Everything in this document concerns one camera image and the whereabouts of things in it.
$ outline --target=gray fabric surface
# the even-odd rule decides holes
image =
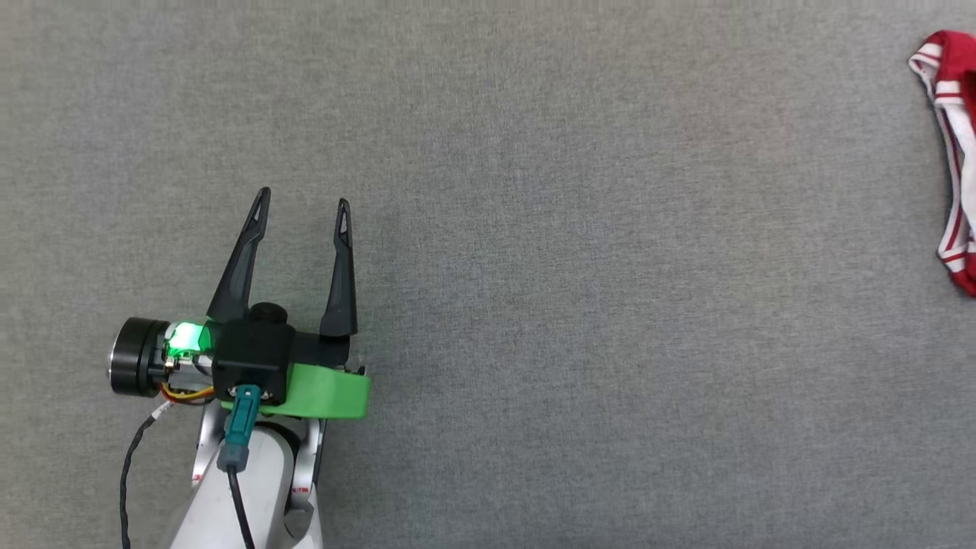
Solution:
[[[329,547],[976,547],[976,303],[906,66],[976,4],[5,4],[0,545],[118,545],[154,403],[104,355],[204,313],[271,185],[252,297],[299,328],[353,207]],[[195,429],[144,439],[136,547]]]

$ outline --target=robotic arm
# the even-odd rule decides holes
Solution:
[[[318,333],[308,333],[289,325],[276,304],[248,304],[269,203],[270,189],[261,189],[205,321],[132,317],[116,336],[108,359],[112,391],[150,398],[162,391],[166,398],[126,456],[123,547],[129,547],[125,482],[132,452],[145,428],[174,404],[201,405],[203,413],[193,499],[165,547],[321,547],[315,480],[326,420],[364,417],[370,391],[364,368],[345,369],[358,331],[349,204],[339,201],[325,314]],[[296,528],[292,519],[301,514],[307,524]]]

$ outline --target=green light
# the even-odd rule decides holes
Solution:
[[[173,328],[173,335],[167,343],[170,347],[170,356],[185,355],[187,352],[200,351],[200,335],[203,333],[203,326],[191,322],[180,322]]]

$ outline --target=black cable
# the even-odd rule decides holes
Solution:
[[[132,437],[132,443],[129,444],[129,451],[125,453],[125,461],[122,462],[122,479],[119,481],[119,520],[122,523],[122,549],[132,549],[132,541],[129,540],[129,514],[125,510],[125,480],[129,476],[129,468],[132,466],[132,454],[136,451],[136,446],[142,440],[142,434],[145,433],[145,430],[155,423],[156,418],[169,407],[170,404],[163,404],[156,408],[156,411],[152,412],[149,417],[145,418],[145,421],[142,422],[142,425],[136,431],[136,435]]]
[[[251,537],[251,527],[247,524],[247,514],[244,513],[244,498],[241,497],[241,485],[237,482],[237,468],[227,467],[227,482],[230,483],[230,497],[234,499],[234,511],[237,512],[237,523],[241,526],[241,536],[247,549],[255,549],[254,538]]]

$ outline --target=cable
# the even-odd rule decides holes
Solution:
[[[237,512],[237,523],[241,526],[241,536],[244,547],[255,549],[254,538],[251,537],[251,527],[247,524],[247,514],[244,513],[244,498],[241,497],[241,486],[237,482],[237,468],[227,467],[227,482],[230,484],[230,497],[234,499],[234,511]]]
[[[196,393],[174,393],[167,383],[160,383],[159,387],[163,390],[163,393],[168,399],[174,401],[197,401],[199,399],[203,399],[204,397],[210,397],[214,394],[213,387],[208,387],[203,391],[197,391]]]
[[[142,425],[136,431],[136,435],[132,437],[132,443],[129,444],[129,451],[125,453],[125,461],[122,462],[122,479],[119,481],[119,520],[122,523],[122,549],[132,549],[132,541],[129,540],[129,514],[125,511],[125,480],[129,476],[129,467],[132,466],[132,454],[136,451],[136,446],[142,440],[142,433],[145,433],[145,430],[155,423],[156,419],[163,415],[164,411],[170,409],[172,405],[172,402],[165,401],[155,411],[149,414],[149,417],[145,418],[145,421],[142,422]]]

